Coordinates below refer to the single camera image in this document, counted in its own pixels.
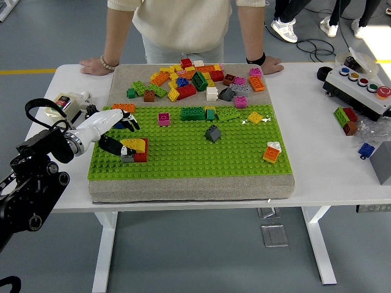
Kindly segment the person's left hand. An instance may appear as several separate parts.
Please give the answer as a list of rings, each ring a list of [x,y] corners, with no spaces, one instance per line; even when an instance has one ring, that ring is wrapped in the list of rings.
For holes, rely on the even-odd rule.
[[[281,72],[284,69],[282,61],[279,58],[266,56],[265,62],[261,66],[262,72],[265,75]]]

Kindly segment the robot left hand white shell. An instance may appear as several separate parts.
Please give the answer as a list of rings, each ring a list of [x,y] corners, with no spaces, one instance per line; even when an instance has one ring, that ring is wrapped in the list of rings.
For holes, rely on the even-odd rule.
[[[84,154],[92,142],[98,142],[101,149],[116,156],[136,154],[136,150],[126,147],[118,140],[105,134],[118,122],[121,122],[131,132],[140,130],[137,120],[130,112],[122,109],[111,109],[94,113],[76,129],[69,130],[65,138],[75,156]]]

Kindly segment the person's right hand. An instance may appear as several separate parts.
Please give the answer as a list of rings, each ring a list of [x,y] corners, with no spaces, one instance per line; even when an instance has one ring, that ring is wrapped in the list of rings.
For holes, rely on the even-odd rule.
[[[83,59],[79,63],[82,65],[80,72],[83,74],[92,74],[94,76],[103,76],[111,71],[108,70],[100,61],[99,57]]]

